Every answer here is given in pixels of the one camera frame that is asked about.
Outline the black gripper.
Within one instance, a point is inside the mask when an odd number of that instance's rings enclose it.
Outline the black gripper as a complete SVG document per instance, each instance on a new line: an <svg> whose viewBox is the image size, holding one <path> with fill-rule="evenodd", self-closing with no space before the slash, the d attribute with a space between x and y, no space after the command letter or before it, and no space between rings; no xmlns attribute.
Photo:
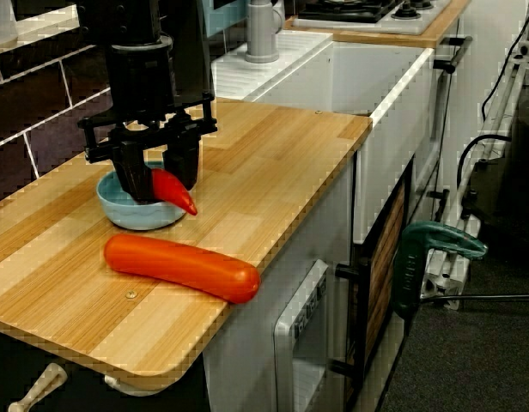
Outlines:
<svg viewBox="0 0 529 412"><path fill-rule="evenodd" d="M110 45L106 68L112 107L78 122L86 159L112 159L122 189L137 203L155 203L143 151L166 144L165 170L190 191L198 180L201 135L217 130L206 42L162 36L151 45Z"/></svg>

